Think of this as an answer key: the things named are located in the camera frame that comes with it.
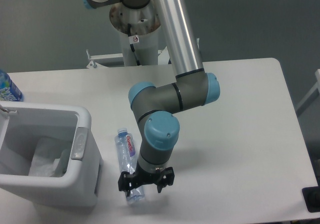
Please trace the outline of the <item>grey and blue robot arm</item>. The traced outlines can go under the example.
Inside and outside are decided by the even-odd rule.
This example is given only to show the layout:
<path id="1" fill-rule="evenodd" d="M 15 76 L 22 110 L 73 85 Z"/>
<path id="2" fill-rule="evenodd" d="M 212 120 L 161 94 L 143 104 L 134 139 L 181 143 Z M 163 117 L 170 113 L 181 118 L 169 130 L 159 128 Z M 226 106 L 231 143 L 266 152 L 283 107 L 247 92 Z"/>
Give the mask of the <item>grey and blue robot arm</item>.
<path id="1" fill-rule="evenodd" d="M 123 171 L 118 188 L 127 196 L 143 185 L 154 184 L 159 192 L 174 183 L 168 161 L 178 141 L 180 124 L 175 114 L 216 101 L 220 85 L 204 70 L 184 0 L 82 0 L 87 8 L 119 7 L 113 20 L 128 41 L 135 65 L 143 60 L 135 38 L 163 28 L 176 81 L 161 87 L 150 82 L 135 84 L 128 94 L 142 143 L 135 171 Z"/>

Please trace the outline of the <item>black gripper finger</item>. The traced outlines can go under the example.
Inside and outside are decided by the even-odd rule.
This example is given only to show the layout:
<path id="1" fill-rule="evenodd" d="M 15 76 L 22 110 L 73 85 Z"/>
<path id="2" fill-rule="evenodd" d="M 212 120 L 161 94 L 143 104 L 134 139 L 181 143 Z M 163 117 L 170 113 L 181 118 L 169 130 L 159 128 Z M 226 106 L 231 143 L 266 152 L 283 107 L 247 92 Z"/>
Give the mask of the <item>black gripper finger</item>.
<path id="1" fill-rule="evenodd" d="M 131 191 L 137 187 L 136 173 L 133 172 L 131 174 L 127 171 L 122 171 L 118 180 L 118 190 L 124 192 L 126 197 L 129 197 Z"/>
<path id="2" fill-rule="evenodd" d="M 157 186 L 157 192 L 159 194 L 162 192 L 163 188 L 165 188 L 166 186 L 172 186 L 174 183 L 173 167 L 165 168 L 162 171 L 157 170 L 155 176 L 155 184 Z"/>

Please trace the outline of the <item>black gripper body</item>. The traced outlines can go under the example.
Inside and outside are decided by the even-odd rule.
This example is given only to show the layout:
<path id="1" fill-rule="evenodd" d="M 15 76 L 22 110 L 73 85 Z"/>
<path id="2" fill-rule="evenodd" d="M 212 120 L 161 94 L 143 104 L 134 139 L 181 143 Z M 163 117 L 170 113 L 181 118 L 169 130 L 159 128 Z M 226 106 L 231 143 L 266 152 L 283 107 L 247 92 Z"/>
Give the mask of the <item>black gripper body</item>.
<path id="1" fill-rule="evenodd" d="M 133 183 L 136 186 L 155 184 L 157 186 L 165 186 L 164 171 L 156 171 L 155 173 L 149 173 L 137 166 L 134 173 Z"/>

